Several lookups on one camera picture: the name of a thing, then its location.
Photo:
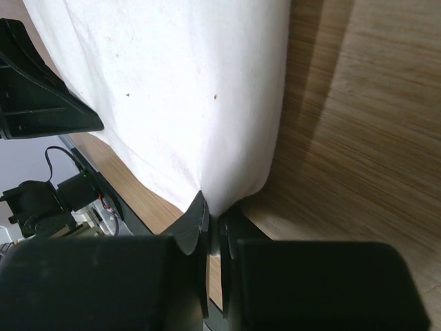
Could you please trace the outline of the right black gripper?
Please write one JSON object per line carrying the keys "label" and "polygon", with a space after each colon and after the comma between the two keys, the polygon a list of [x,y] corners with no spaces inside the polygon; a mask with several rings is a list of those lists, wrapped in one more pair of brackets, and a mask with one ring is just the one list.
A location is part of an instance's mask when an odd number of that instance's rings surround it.
{"label": "right black gripper", "polygon": [[1,138],[102,131],[98,114],[45,64],[25,26],[1,19]]}

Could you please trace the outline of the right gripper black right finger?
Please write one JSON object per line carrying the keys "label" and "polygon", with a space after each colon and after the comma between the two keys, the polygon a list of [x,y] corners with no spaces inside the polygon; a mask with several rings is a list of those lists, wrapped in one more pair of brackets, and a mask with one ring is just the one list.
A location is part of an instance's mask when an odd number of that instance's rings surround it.
{"label": "right gripper black right finger", "polygon": [[385,243],[276,241],[238,206],[219,219],[230,330],[428,330],[400,253]]}

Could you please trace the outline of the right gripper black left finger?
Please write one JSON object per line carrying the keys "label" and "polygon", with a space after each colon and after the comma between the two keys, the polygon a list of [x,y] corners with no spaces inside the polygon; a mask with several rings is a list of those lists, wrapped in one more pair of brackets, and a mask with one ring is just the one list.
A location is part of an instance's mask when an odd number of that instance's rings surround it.
{"label": "right gripper black left finger", "polygon": [[202,330],[209,209],[158,235],[32,239],[1,260],[2,330]]}

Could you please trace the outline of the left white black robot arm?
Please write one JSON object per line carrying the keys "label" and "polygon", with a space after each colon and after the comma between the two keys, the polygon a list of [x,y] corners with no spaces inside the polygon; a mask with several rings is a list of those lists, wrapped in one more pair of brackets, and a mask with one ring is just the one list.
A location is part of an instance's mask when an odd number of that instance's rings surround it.
{"label": "left white black robot arm", "polygon": [[75,159],[73,154],[65,148],[50,146],[45,149],[44,157],[48,164],[50,176],[48,180],[28,180],[17,187],[6,190],[1,194],[1,202],[6,202],[12,212],[8,218],[11,224],[17,224],[23,238],[28,238],[38,233],[37,225],[51,217],[58,217],[66,213],[67,205],[61,201],[57,190],[52,184],[54,170],[49,158],[50,150],[65,153],[77,169],[82,173],[84,167]]}

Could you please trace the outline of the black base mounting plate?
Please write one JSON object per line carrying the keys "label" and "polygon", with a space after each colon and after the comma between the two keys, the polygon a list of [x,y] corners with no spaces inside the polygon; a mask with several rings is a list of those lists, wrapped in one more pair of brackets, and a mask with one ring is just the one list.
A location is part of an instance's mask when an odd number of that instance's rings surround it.
{"label": "black base mounting plate", "polygon": [[103,218],[110,233],[117,233],[119,236],[152,236],[152,231],[84,155],[77,148],[70,151],[96,183],[100,198],[92,205]]}

